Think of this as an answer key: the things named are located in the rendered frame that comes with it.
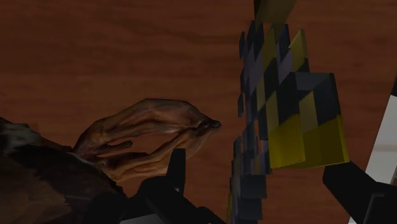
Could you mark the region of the yellow and dark checkered block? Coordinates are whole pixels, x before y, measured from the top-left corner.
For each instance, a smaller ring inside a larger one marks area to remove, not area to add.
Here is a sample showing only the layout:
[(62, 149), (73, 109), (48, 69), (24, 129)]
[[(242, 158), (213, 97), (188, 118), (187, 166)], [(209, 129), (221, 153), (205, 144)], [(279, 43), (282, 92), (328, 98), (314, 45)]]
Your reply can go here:
[(239, 40), (237, 112), (246, 126), (233, 144), (227, 224), (258, 224), (274, 169), (349, 161), (335, 77), (310, 71), (303, 29), (289, 35), (296, 0), (253, 4)]

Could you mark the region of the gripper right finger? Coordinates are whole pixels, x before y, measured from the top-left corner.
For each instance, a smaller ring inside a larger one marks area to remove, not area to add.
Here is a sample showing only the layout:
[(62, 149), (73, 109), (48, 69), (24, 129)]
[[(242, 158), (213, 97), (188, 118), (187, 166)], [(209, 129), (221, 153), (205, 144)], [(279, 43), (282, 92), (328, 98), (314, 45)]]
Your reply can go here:
[(327, 165), (323, 184), (356, 224), (397, 224), (397, 186), (375, 181), (355, 163)]

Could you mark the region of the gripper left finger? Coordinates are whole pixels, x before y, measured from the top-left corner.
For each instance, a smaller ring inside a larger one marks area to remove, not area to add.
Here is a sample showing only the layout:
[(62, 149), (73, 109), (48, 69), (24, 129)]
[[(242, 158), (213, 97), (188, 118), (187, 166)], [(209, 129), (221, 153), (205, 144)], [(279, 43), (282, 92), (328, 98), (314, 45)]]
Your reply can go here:
[(137, 193), (97, 196), (83, 224), (225, 224), (210, 209), (194, 206), (184, 197), (186, 153), (173, 150), (167, 174), (145, 179)]

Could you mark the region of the brown creature figure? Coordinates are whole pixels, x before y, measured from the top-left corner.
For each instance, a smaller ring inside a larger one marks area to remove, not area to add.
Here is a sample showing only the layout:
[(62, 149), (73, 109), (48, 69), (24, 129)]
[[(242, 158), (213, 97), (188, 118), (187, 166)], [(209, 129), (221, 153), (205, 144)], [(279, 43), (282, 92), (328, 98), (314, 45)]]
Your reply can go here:
[(167, 172), (221, 124), (186, 101), (143, 99), (89, 126), (74, 146), (0, 117), (0, 224), (119, 224), (120, 181)]

